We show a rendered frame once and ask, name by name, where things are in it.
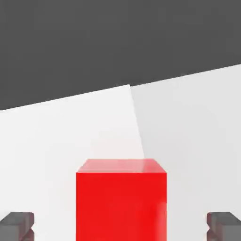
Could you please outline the small red cube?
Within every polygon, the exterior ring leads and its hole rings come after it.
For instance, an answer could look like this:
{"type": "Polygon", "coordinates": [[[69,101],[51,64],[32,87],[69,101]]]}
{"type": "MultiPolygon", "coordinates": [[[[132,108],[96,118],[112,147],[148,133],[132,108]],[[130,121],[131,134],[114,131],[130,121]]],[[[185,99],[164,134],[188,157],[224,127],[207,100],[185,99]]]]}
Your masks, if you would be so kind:
{"type": "Polygon", "coordinates": [[[154,159],[88,159],[76,174],[76,241],[167,241],[167,174],[154,159]]]}

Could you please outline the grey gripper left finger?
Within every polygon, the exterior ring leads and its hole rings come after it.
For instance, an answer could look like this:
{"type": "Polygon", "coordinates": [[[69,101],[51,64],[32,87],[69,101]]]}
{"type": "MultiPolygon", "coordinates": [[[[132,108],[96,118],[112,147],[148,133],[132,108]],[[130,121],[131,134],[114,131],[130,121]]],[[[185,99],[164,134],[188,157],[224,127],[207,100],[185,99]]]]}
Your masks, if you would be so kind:
{"type": "Polygon", "coordinates": [[[10,212],[0,221],[0,241],[34,241],[34,214],[10,212]]]}

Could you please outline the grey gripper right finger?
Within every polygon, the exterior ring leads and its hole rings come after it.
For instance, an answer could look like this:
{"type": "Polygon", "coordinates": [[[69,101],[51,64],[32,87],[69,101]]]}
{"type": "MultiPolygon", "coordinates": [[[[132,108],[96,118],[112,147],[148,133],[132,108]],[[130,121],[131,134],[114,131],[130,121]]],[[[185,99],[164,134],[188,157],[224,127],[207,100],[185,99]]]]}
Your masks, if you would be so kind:
{"type": "Polygon", "coordinates": [[[241,241],[241,220],[231,212],[207,214],[207,241],[241,241]]]}

